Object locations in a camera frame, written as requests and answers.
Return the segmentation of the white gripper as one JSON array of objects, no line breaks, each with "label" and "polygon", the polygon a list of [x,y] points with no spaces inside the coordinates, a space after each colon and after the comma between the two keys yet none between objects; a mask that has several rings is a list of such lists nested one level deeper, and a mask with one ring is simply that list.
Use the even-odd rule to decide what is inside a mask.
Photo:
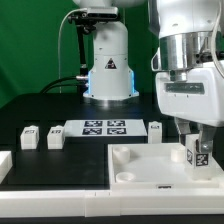
[{"label": "white gripper", "polygon": [[156,72],[156,93],[161,113],[175,117],[182,145],[186,142],[186,135],[191,133],[189,121],[201,123],[198,125],[196,151],[211,153],[216,127],[224,126],[224,78],[213,62],[206,62],[191,69],[186,82],[173,82],[167,71],[160,70],[160,61],[156,53],[151,67]]}]

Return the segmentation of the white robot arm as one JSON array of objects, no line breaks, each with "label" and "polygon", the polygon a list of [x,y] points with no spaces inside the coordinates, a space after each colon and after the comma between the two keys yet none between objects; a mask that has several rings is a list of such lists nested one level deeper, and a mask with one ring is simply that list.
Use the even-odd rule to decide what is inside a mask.
[{"label": "white robot arm", "polygon": [[73,0],[84,26],[94,30],[94,65],[83,97],[111,103],[136,97],[127,62],[128,31],[115,19],[120,7],[148,4],[150,30],[159,38],[151,60],[160,111],[175,118],[179,133],[199,124],[196,150],[208,153],[224,125],[224,0]]}]

